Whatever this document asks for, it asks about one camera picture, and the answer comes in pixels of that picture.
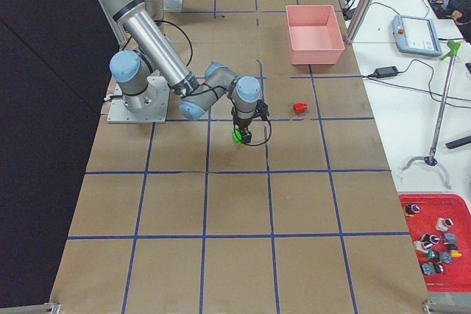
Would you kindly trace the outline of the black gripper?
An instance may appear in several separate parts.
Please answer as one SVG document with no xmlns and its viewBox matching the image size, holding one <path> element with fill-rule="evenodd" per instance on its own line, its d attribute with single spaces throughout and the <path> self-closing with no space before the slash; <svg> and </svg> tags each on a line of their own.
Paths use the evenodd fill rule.
<svg viewBox="0 0 471 314">
<path fill-rule="evenodd" d="M 233 124 L 242 135 L 242 143 L 251 143 L 252 133 L 249 131 L 249 125 L 252 122 L 254 111 L 252 110 L 249 112 L 244 112 L 233 107 L 231 113 L 233 117 Z"/>
</svg>

